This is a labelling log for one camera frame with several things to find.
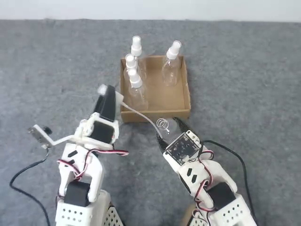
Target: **plastic tube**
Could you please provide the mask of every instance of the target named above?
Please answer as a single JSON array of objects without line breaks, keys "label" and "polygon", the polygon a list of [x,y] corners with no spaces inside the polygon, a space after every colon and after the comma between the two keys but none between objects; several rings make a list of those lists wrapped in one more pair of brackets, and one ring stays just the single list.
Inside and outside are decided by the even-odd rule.
[{"label": "plastic tube", "polygon": [[131,108],[130,106],[128,106],[128,105],[127,105],[126,103],[124,103],[124,102],[122,102],[121,105],[124,106],[125,108],[127,108],[128,110],[130,110],[130,111],[132,111],[132,112],[135,112],[136,114],[138,114],[138,115],[140,115],[141,117],[145,118],[147,121],[149,121],[149,122],[153,125],[153,127],[156,129],[156,131],[157,131],[157,133],[159,134],[159,136],[160,136],[161,138],[163,138],[163,137],[162,137],[162,134],[161,134],[161,132],[160,132],[160,130],[157,128],[157,126],[156,126],[156,125],[155,125],[148,117],[146,117],[144,114],[142,114],[142,113],[136,111],[135,109]]}]

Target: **white robotic arm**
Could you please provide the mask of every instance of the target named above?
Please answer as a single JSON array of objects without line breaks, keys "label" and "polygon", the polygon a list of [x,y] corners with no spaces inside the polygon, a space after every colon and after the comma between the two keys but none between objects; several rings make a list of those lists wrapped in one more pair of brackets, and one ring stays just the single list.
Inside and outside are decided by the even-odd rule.
[{"label": "white robotic arm", "polygon": [[[108,192],[101,190],[104,168],[94,153],[117,153],[127,155],[123,150],[113,150],[119,137],[119,124],[115,120],[116,109],[123,96],[112,86],[102,85],[94,112],[80,122],[73,135],[57,141],[47,131],[34,125],[29,132],[42,144],[50,148],[65,141],[62,158],[58,160],[61,183],[58,190],[55,221],[58,226],[123,226],[116,209],[111,204]],[[82,178],[90,178],[84,183]]]},{"label": "white robotic arm", "polygon": [[187,130],[170,145],[158,140],[164,158],[196,202],[189,226],[256,226],[236,183],[196,134]]}]

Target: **cardboard box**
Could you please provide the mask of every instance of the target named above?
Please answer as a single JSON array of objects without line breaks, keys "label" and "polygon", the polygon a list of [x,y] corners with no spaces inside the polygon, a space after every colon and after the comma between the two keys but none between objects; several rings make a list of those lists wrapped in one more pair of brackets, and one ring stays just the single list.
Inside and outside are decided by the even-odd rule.
[{"label": "cardboard box", "polygon": [[[181,70],[179,80],[176,86],[167,87],[162,80],[162,66],[164,56],[150,56],[146,59],[147,98],[149,108],[146,111],[140,111],[152,120],[158,118],[180,117],[187,119],[190,116],[190,92],[187,83],[187,69],[183,56],[181,60]],[[123,71],[126,67],[125,59],[120,62],[120,89],[124,96],[124,102],[128,104],[129,94],[128,85],[125,84]],[[146,121],[141,116],[129,111],[121,106],[121,118],[123,122],[142,122]]]}]

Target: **white spray nozzle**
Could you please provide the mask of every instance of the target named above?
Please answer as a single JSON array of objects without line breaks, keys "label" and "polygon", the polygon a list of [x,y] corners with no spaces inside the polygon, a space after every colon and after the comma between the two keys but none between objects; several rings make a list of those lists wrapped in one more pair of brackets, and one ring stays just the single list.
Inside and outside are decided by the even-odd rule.
[{"label": "white spray nozzle", "polygon": [[180,41],[174,41],[173,45],[166,52],[167,58],[170,59],[170,60],[176,59],[178,54],[179,54],[180,48],[181,48],[181,42]]},{"label": "white spray nozzle", "polygon": [[142,80],[136,69],[130,69],[128,75],[130,77],[132,88],[140,88],[142,86]]},{"label": "white spray nozzle", "polygon": [[142,53],[142,47],[141,47],[141,38],[140,36],[134,36],[133,37],[133,43],[131,47],[131,53],[135,56],[138,57]]},{"label": "white spray nozzle", "polygon": [[137,62],[132,54],[126,55],[126,66],[128,69],[130,68],[137,68]]}]

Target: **black cable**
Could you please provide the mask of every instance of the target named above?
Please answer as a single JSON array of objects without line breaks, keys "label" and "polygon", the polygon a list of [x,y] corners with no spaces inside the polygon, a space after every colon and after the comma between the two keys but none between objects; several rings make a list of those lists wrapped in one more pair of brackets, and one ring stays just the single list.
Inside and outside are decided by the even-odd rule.
[{"label": "black cable", "polygon": [[255,216],[254,207],[253,207],[253,203],[252,203],[252,199],[251,199],[251,194],[250,194],[250,190],[249,190],[249,185],[248,185],[248,180],[247,180],[247,173],[246,173],[246,165],[245,165],[244,160],[239,156],[239,154],[237,154],[236,152],[232,151],[230,148],[227,148],[226,146],[221,145],[221,144],[219,144],[219,143],[217,143],[215,141],[212,141],[212,140],[201,141],[201,149],[200,149],[199,155],[203,151],[204,143],[211,143],[211,144],[214,144],[216,146],[219,146],[219,147],[225,149],[226,151],[230,152],[231,154],[235,155],[240,160],[240,162],[241,162],[241,164],[243,166],[244,180],[245,180],[245,187],[246,187],[246,194],[248,196],[248,200],[249,200],[249,203],[250,203],[251,214],[253,215],[255,222],[257,222],[256,216]]},{"label": "black cable", "polygon": [[46,153],[46,156],[45,156],[45,158],[44,158],[43,160],[34,162],[33,164],[30,164],[29,166],[27,166],[27,167],[25,167],[24,169],[22,169],[22,170],[20,170],[19,172],[17,172],[17,173],[13,176],[13,178],[11,179],[11,181],[10,181],[10,183],[9,183],[9,186],[10,186],[12,189],[14,189],[15,191],[20,192],[20,193],[26,195],[27,197],[31,198],[32,200],[34,200],[34,201],[41,207],[41,209],[43,210],[44,215],[45,215],[45,218],[46,218],[46,221],[47,221],[47,226],[50,226],[49,217],[48,217],[47,211],[46,211],[45,207],[43,206],[43,204],[42,204],[39,200],[37,200],[37,198],[34,197],[33,195],[31,195],[31,194],[29,194],[29,193],[23,191],[23,190],[20,189],[20,188],[17,188],[17,187],[15,187],[15,186],[13,186],[13,182],[15,181],[15,179],[16,179],[20,174],[24,173],[25,171],[27,171],[28,169],[30,169],[30,168],[32,168],[32,167],[35,167],[35,166],[39,165],[40,163],[44,162],[44,161],[47,159],[47,157],[49,156],[49,150],[48,150],[48,148],[46,149],[46,151],[47,151],[47,153]]},{"label": "black cable", "polygon": [[209,220],[209,212],[207,212],[206,217],[207,217],[208,226],[211,226],[211,223],[210,223],[210,220]]}]

